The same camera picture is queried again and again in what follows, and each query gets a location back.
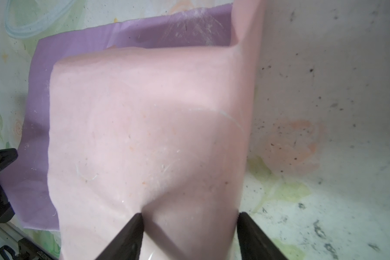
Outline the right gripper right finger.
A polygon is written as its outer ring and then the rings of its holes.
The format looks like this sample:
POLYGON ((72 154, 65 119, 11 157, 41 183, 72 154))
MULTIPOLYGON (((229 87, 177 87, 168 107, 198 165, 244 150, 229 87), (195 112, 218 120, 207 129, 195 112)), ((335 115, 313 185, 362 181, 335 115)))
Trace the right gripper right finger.
POLYGON ((239 213, 237 237, 242 260, 288 260, 246 212, 239 213))

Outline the purple wrapping paper sheet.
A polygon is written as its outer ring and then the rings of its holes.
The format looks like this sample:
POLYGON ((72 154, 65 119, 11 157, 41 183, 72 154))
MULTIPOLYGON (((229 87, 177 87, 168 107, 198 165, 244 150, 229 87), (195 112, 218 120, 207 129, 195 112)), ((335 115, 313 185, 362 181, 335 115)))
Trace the purple wrapping paper sheet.
POLYGON ((0 182, 26 229, 93 260, 136 214, 143 259, 226 260, 241 200, 264 1, 41 39, 18 159, 0 182))

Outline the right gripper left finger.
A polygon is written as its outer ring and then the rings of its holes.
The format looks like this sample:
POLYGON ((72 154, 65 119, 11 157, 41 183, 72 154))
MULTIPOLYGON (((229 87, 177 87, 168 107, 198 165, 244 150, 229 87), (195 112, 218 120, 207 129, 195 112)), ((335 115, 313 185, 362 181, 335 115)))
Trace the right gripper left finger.
POLYGON ((144 227, 142 213, 136 213, 96 260, 139 260, 144 227))

